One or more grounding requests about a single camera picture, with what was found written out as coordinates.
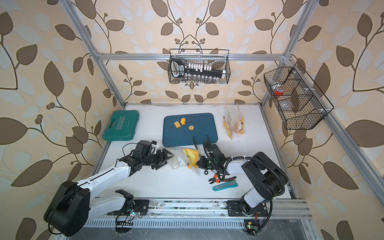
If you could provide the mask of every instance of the wallpaper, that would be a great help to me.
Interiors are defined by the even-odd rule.
[[[265,111],[292,184],[308,202],[318,233],[324,240],[382,239],[384,209],[326,123],[286,130],[270,106]]]
[[[293,54],[384,175],[384,2],[320,1]]]
[[[283,53],[304,0],[73,0],[103,53]]]
[[[90,174],[119,106],[57,1],[0,1],[0,23],[1,238],[44,240],[58,186]]]
[[[166,61],[114,61],[107,67],[128,103],[258,103],[265,94],[263,74],[273,61],[230,62],[228,84],[169,82]]]

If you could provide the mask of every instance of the plastic bag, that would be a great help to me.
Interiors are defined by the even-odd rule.
[[[192,172],[200,176],[200,169],[196,165],[199,159],[198,150],[181,147],[170,147],[167,150],[174,154],[174,157],[167,161],[171,168],[177,169],[187,166]]]
[[[235,120],[233,121],[232,131],[237,138],[241,137],[244,134],[244,117],[240,112],[240,107],[237,104],[237,114]]]
[[[224,128],[230,139],[232,139],[232,118],[228,111],[227,106],[224,104],[224,117],[223,117]]]

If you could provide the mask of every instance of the hanging wire basket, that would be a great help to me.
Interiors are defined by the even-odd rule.
[[[169,82],[228,84],[228,55],[223,49],[170,49]]]
[[[293,67],[280,67],[264,74],[265,86],[286,129],[310,130],[334,109],[310,76],[313,86],[305,83],[300,75],[305,73],[302,70],[304,68],[296,63]]]

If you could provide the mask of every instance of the orange-handled pliers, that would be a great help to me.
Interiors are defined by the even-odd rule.
[[[236,176],[226,178],[226,179],[224,179],[223,182],[229,182],[229,181],[233,181],[235,179],[236,179]],[[220,183],[220,179],[217,179],[217,174],[215,174],[215,176],[213,178],[209,179],[208,181],[210,182],[209,184],[213,184],[214,182]]]

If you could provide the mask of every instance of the white table surface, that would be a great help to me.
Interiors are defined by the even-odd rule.
[[[227,105],[229,110],[236,113],[235,105]],[[128,105],[126,110],[137,110],[139,121],[136,126],[136,133],[131,141],[114,141],[111,143],[100,171],[115,165],[116,158],[122,158],[122,147],[130,142],[155,140],[160,149],[162,146],[163,121],[166,116],[193,113],[212,113],[215,118],[216,130],[218,135],[217,146],[226,156],[253,156],[257,152],[264,152],[276,165],[280,166],[272,141],[264,123],[263,116],[258,105],[240,105],[240,110],[244,116],[244,135],[231,140],[223,126],[223,105]],[[124,148],[128,154],[136,146],[130,144]],[[197,146],[201,155],[205,155],[202,145]],[[200,169],[200,176],[193,173],[187,167],[172,169],[165,165],[159,170],[152,170],[150,166],[143,166],[142,169],[132,176],[123,179],[107,190],[103,191],[99,197],[107,196],[115,190],[123,189],[137,198],[216,198],[228,199],[241,198],[252,188],[252,184],[246,175],[237,174],[236,182],[238,187],[228,188],[220,191],[213,191],[208,180],[214,176],[212,171],[204,175],[204,170]],[[290,194],[286,188],[283,195],[277,197],[290,199]]]

